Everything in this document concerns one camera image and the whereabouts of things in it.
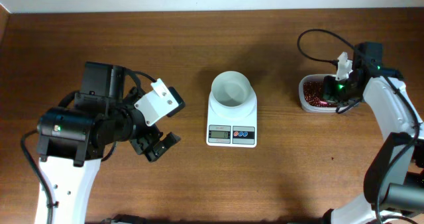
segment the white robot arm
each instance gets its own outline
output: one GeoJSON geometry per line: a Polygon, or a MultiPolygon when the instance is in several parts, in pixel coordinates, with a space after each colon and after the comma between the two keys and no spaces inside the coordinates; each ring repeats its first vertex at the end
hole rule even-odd
{"type": "MultiPolygon", "coordinates": [[[[405,84],[396,78],[389,79],[396,87],[399,88],[402,95],[412,106],[419,122],[422,123],[421,118],[407,96],[405,84]]],[[[380,126],[383,134],[383,140],[387,140],[391,133],[407,133],[410,137],[414,136],[415,130],[413,128],[413,117],[409,113],[405,104],[399,96],[394,93],[389,83],[383,77],[370,79],[364,90],[364,101],[371,106],[371,109],[377,118],[378,125],[380,126]]],[[[393,151],[390,160],[392,160],[404,146],[405,144],[399,145],[396,150],[393,151]]],[[[397,170],[397,176],[394,177],[395,179],[393,182],[390,182],[391,184],[403,185],[413,150],[413,148],[410,148],[404,158],[397,162],[397,165],[401,168],[401,170],[397,170]]],[[[383,189],[388,190],[388,185],[383,187],[383,189]]],[[[424,204],[422,192],[415,192],[413,199],[411,199],[411,197],[405,198],[407,198],[407,201],[412,205],[412,207],[410,207],[412,209],[414,209],[414,205],[419,208],[420,205],[422,206],[424,204]]],[[[381,216],[386,215],[401,215],[401,213],[386,210],[381,212],[381,216]]],[[[372,209],[371,204],[366,200],[364,194],[360,194],[350,203],[331,212],[331,224],[367,224],[375,219],[375,211],[372,209]]]]}
{"type": "Polygon", "coordinates": [[[158,160],[180,141],[173,133],[161,140],[163,133],[155,123],[171,117],[185,107],[173,87],[166,87],[142,72],[108,64],[87,62],[80,91],[65,97],[38,123],[37,153],[39,168],[25,146],[21,147],[40,180],[36,224],[82,224],[88,198],[100,163],[110,157],[118,141],[129,140],[138,155],[149,162],[158,160]],[[152,81],[153,90],[140,87],[140,74],[152,81]],[[124,77],[135,82],[123,97],[124,77]],[[74,100],[74,108],[66,108],[74,100]],[[104,148],[114,143],[103,158],[104,148]]]}

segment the scale display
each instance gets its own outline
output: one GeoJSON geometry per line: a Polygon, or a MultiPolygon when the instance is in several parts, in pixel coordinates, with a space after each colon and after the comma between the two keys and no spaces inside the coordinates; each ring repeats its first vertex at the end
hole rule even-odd
{"type": "Polygon", "coordinates": [[[211,131],[211,135],[209,135],[211,138],[216,139],[227,139],[229,137],[229,132],[227,131],[211,131]]]}
{"type": "Polygon", "coordinates": [[[229,125],[210,125],[208,141],[215,144],[255,144],[255,128],[229,125]]]}

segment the white bracket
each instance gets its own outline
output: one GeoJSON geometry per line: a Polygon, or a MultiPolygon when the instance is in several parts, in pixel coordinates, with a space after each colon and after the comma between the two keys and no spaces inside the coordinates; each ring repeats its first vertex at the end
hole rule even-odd
{"type": "Polygon", "coordinates": [[[339,65],[337,66],[336,81],[348,79],[352,72],[352,60],[347,59],[347,52],[342,52],[337,59],[339,59],[339,65]]]}
{"type": "Polygon", "coordinates": [[[159,78],[150,84],[153,91],[143,95],[135,104],[143,115],[148,127],[178,107],[174,96],[168,90],[164,82],[159,78]]]}

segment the wire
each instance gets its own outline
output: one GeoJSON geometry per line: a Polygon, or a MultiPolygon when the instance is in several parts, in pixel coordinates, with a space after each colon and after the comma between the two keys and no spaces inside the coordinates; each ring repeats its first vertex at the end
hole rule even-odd
{"type": "Polygon", "coordinates": [[[125,68],[125,73],[128,75],[128,76],[130,76],[131,77],[131,79],[134,81],[134,83],[135,83],[135,86],[137,87],[137,90],[138,90],[138,92],[140,93],[142,90],[141,90],[141,82],[140,82],[140,79],[137,77],[137,75],[135,74],[135,72],[134,71],[132,71],[132,70],[130,70],[130,69],[128,69],[128,68],[125,68]]]}
{"type": "Polygon", "coordinates": [[[53,204],[53,198],[52,198],[52,193],[50,192],[50,189],[48,188],[47,182],[44,179],[43,175],[41,174],[40,169],[38,168],[38,166],[35,164],[34,159],[32,158],[31,154],[29,153],[27,147],[25,146],[25,140],[33,135],[36,134],[37,130],[33,130],[30,131],[28,133],[26,133],[25,135],[22,136],[21,138],[21,148],[22,151],[24,152],[25,158],[28,160],[32,171],[34,171],[35,175],[38,178],[38,181],[40,181],[42,188],[44,189],[44,193],[46,194],[46,199],[47,199],[47,224],[51,224],[53,221],[53,207],[56,206],[56,204],[53,204]]]}
{"type": "Polygon", "coordinates": [[[104,162],[104,161],[108,160],[108,159],[112,156],[112,154],[114,153],[114,151],[115,151],[115,150],[116,150],[116,148],[117,148],[117,145],[118,145],[118,141],[115,141],[115,142],[112,144],[112,148],[109,150],[109,152],[106,154],[106,156],[105,156],[105,157],[103,157],[103,158],[101,159],[101,161],[102,161],[102,162],[104,162]]]}
{"type": "Polygon", "coordinates": [[[150,80],[150,81],[152,81],[152,82],[156,82],[156,79],[154,79],[153,77],[151,77],[151,76],[150,76],[150,75],[148,75],[148,74],[145,74],[144,72],[134,71],[134,73],[135,73],[135,74],[138,74],[138,75],[142,75],[142,76],[146,77],[147,79],[149,79],[149,80],[150,80]]]}
{"type": "Polygon", "coordinates": [[[344,112],[352,109],[353,107],[357,106],[360,103],[360,99],[357,99],[354,103],[350,104],[348,107],[344,108],[342,111],[339,111],[341,107],[336,108],[337,114],[343,114],[344,112]]]}
{"type": "Polygon", "coordinates": [[[71,93],[69,93],[69,94],[67,94],[60,102],[59,102],[59,107],[67,107],[73,100],[74,100],[74,97],[75,97],[75,94],[77,93],[78,91],[73,91],[73,92],[71,92],[71,93]]]}
{"type": "Polygon", "coordinates": [[[301,48],[300,48],[300,40],[303,37],[303,35],[309,33],[309,32],[324,32],[326,34],[329,34],[337,39],[339,39],[340,41],[342,41],[344,44],[346,44],[349,48],[351,48],[356,54],[358,54],[359,56],[361,56],[366,62],[370,63],[370,61],[372,61],[372,58],[368,58],[364,53],[362,53],[361,51],[359,51],[359,49],[355,48],[355,46],[353,46],[350,42],[348,42],[346,39],[342,38],[340,35],[333,33],[331,31],[325,30],[325,29],[321,29],[321,28],[312,28],[312,29],[308,29],[305,32],[301,33],[299,35],[299,37],[297,38],[297,49],[299,50],[299,52],[304,55],[306,58],[310,59],[310,60],[314,60],[317,62],[328,62],[331,63],[334,66],[338,66],[339,61],[338,60],[324,60],[324,59],[318,59],[318,58],[313,58],[309,55],[307,55],[301,48]]]}
{"type": "MultiPolygon", "coordinates": [[[[398,219],[398,220],[403,220],[406,221],[408,223],[412,223],[412,224],[418,224],[418,222],[408,218],[408,217],[404,217],[404,216],[397,216],[397,215],[385,215],[383,216],[383,221],[387,221],[388,219],[398,219]]],[[[371,224],[374,224],[377,221],[377,219],[374,219],[373,221],[371,221],[371,224]]]]}

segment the clear plastic tub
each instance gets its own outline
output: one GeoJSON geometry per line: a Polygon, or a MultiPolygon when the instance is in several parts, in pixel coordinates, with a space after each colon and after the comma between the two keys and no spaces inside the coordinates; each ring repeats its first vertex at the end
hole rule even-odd
{"type": "Polygon", "coordinates": [[[299,84],[299,98],[300,103],[302,105],[302,109],[306,112],[312,112],[312,113],[336,113],[336,107],[315,107],[310,105],[305,100],[305,94],[303,92],[303,84],[305,82],[322,82],[324,80],[325,76],[335,76],[334,74],[314,74],[305,76],[299,84]]]}

